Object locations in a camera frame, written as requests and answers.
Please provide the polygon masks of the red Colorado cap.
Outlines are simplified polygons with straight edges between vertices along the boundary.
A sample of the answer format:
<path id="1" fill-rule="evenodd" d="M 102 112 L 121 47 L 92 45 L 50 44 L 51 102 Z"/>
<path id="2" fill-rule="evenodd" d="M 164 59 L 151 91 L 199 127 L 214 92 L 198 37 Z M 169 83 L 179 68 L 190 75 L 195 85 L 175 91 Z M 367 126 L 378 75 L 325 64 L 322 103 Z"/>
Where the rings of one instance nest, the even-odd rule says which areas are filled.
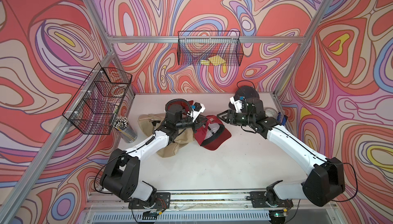
<path id="1" fill-rule="evenodd" d="M 196 131 L 194 138 L 201 147 L 215 151 L 232 135 L 217 116 L 208 115 L 206 118 L 206 123 Z"/>

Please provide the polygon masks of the beige cap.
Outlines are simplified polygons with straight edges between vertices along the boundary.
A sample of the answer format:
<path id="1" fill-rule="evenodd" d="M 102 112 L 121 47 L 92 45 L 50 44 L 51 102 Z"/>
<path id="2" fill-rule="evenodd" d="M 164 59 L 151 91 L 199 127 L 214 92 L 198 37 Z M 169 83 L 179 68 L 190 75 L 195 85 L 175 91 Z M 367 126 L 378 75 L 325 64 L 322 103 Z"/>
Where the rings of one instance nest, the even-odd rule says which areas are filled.
<path id="1" fill-rule="evenodd" d="M 194 130 L 193 128 L 181 129 L 178 136 L 175 138 L 174 143 L 180 146 L 188 145 L 194 141 Z"/>
<path id="2" fill-rule="evenodd" d="M 190 142 L 192 141 L 175 140 L 174 142 L 170 143 L 168 146 L 158 150 L 157 155 L 162 158 L 175 156 L 181 148 L 185 147 Z"/>
<path id="3" fill-rule="evenodd" d="M 149 137 L 154 134 L 154 131 L 161 125 L 164 118 L 164 113 L 142 114 L 138 118 L 138 124 L 142 132 Z"/>

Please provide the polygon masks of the dark red cap front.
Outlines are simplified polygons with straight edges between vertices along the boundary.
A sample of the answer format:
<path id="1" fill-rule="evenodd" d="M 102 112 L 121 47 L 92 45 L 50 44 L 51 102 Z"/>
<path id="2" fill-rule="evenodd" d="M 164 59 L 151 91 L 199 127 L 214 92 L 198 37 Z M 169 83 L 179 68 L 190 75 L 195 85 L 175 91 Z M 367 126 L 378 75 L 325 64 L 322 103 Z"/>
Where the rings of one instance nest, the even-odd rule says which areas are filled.
<path id="1" fill-rule="evenodd" d="M 190 110 L 192 110 L 193 103 L 194 103 L 193 100 L 187 101 L 187 100 L 185 100 L 185 99 L 173 99 L 173 100 L 170 100 L 170 101 L 168 101 L 168 102 L 166 103 L 166 105 L 165 105 L 165 111 L 168 111 L 169 108 L 170 108 L 172 105 L 175 105 L 175 104 L 181 105 L 181 106 L 183 107 L 183 109 L 185 109 L 186 111 L 190 111 Z"/>

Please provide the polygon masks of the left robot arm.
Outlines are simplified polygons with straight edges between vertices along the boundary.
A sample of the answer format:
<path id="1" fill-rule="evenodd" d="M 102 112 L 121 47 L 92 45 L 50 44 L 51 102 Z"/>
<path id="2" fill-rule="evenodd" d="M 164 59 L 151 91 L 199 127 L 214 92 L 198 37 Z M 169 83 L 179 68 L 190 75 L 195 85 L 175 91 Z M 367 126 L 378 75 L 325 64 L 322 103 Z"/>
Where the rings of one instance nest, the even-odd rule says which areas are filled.
<path id="1" fill-rule="evenodd" d="M 152 135 L 139 144 L 126 149 L 114 150 L 103 167 L 100 185 L 111 194 L 130 204 L 143 208 L 154 208 L 157 189 L 139 180 L 140 165 L 159 150 L 175 142 L 187 129 L 196 132 L 207 121 L 202 115 L 205 106 L 195 102 L 189 104 L 184 99 L 174 99 L 165 105 L 165 116 Z"/>

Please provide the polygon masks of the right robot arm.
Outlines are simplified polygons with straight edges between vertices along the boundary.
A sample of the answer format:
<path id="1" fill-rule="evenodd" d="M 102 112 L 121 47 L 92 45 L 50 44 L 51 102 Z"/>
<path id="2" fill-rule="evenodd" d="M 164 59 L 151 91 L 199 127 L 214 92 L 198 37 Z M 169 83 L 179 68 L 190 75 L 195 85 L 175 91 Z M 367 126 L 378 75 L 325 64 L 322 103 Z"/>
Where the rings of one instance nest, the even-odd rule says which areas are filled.
<path id="1" fill-rule="evenodd" d="M 290 133 L 274 117 L 266 115 L 263 102 L 259 98 L 231 98 L 235 109 L 228 109 L 217 115 L 225 122 L 239 127 L 249 127 L 250 133 L 257 133 L 274 143 L 289 155 L 305 172 L 302 181 L 276 181 L 265 192 L 265 202 L 276 207 L 282 200 L 307 199 L 318 207 L 323 207 L 345 192 L 343 163 L 333 157 L 328 158 L 311 149 Z"/>

